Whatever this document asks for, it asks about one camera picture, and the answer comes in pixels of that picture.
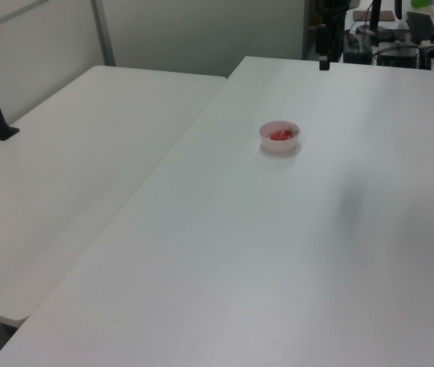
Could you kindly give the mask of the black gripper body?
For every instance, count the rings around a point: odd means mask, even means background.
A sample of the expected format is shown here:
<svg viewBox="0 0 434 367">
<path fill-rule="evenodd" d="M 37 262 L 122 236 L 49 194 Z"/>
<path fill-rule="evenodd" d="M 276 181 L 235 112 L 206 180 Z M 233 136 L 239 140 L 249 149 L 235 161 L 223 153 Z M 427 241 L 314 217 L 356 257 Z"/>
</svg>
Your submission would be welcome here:
<svg viewBox="0 0 434 367">
<path fill-rule="evenodd" d="M 323 22 L 334 21 L 338 17 L 344 17 L 349 10 L 350 0 L 317 0 L 316 11 Z"/>
</svg>

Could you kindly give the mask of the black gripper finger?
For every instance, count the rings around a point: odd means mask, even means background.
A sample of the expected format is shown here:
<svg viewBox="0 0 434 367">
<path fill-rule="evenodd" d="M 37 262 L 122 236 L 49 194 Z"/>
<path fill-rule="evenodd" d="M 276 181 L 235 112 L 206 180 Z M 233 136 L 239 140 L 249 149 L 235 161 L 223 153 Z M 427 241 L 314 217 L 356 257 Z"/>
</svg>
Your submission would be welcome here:
<svg viewBox="0 0 434 367">
<path fill-rule="evenodd" d="M 328 71 L 329 61 L 329 29 L 325 24 L 318 25 L 316 28 L 316 53 L 319 56 L 319 69 Z"/>
<path fill-rule="evenodd" d="M 331 44 L 330 44 L 330 61 L 337 63 L 342 55 L 344 44 L 345 19 L 336 18 L 332 22 Z"/>
</svg>

